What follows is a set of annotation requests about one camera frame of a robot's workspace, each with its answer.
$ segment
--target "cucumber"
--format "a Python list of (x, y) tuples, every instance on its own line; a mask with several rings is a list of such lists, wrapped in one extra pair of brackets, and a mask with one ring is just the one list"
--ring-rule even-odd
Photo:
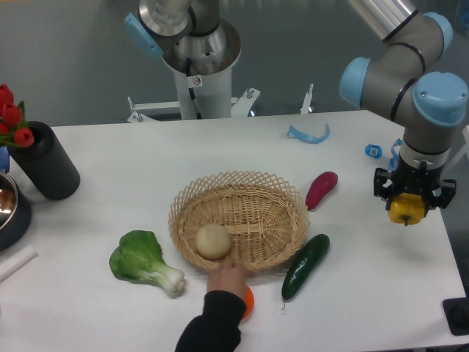
[(308, 279), (309, 274), (321, 263), (329, 251), (330, 240), (323, 233), (314, 236), (298, 252), (292, 266), (288, 269), (281, 296), (284, 301), (292, 299)]

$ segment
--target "yellow bell pepper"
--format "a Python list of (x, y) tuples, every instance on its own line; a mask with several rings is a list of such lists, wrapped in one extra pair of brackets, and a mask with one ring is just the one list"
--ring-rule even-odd
[(402, 193), (394, 198), (388, 216), (397, 224), (418, 224), (425, 217), (425, 202), (418, 194)]

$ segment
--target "wicker basket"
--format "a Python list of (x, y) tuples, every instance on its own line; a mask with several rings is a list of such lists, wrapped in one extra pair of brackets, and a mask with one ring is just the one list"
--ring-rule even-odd
[(181, 254), (200, 268), (206, 260), (195, 239), (207, 224), (224, 225), (232, 235), (228, 256), (251, 271), (272, 268), (302, 246), (309, 226), (299, 193), (282, 178), (261, 172), (228, 172), (193, 181), (174, 200), (169, 232)]

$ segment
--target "human hand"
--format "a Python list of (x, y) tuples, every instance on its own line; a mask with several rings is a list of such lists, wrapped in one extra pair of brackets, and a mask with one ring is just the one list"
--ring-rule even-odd
[(246, 271), (242, 263), (225, 260), (210, 273), (207, 280), (207, 292), (227, 291), (241, 299), (246, 295)]

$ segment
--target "red tulip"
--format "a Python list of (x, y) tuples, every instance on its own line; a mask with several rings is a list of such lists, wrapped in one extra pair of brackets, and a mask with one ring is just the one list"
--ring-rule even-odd
[(13, 140), (20, 147), (29, 147), (34, 143), (34, 136), (29, 128), (22, 127), (15, 132)]
[(0, 122), (0, 133), (10, 133), (10, 127)]
[(6, 103), (1, 108), (1, 117), (7, 125), (13, 127), (21, 121), (21, 111), (13, 104)]
[(13, 104), (14, 101), (15, 98), (10, 88), (6, 84), (2, 84), (0, 86), (0, 106), (3, 106), (3, 104)]

